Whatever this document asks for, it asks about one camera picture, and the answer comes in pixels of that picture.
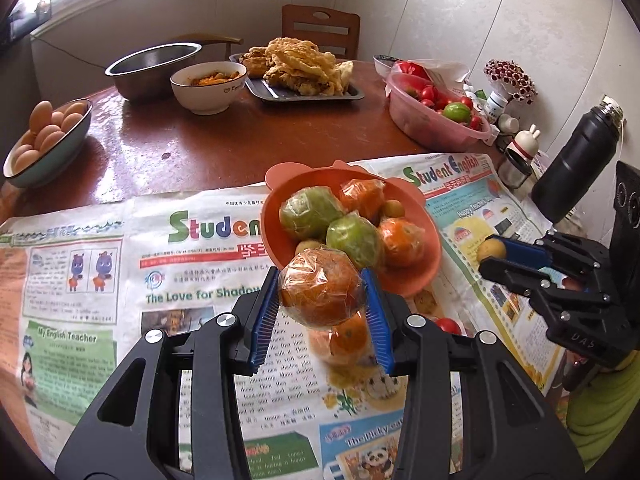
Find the green sleeve forearm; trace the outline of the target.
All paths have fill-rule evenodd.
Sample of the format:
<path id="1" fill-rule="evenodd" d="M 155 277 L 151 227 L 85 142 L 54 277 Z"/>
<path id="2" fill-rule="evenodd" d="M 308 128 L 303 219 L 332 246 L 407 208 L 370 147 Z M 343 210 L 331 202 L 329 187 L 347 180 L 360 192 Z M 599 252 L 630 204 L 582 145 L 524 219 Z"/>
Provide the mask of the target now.
<path id="1" fill-rule="evenodd" d="M 639 402 L 639 352 L 601 370 L 568 401 L 566 426 L 585 470 L 591 469 L 623 430 Z"/>

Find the right hand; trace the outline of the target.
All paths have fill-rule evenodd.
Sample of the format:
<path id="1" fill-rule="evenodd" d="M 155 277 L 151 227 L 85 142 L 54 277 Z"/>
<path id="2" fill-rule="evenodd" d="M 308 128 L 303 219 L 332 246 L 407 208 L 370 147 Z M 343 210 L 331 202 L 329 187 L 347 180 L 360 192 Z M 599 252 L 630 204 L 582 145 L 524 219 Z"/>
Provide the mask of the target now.
<path id="1" fill-rule="evenodd" d="M 584 288 L 584 284 L 576 278 L 562 278 L 562 285 L 566 289 L 577 290 L 580 292 Z M 580 382 L 590 372 L 591 368 L 587 364 L 587 360 L 579 354 L 571 351 L 566 352 L 566 363 L 563 370 L 563 379 L 566 382 Z"/>

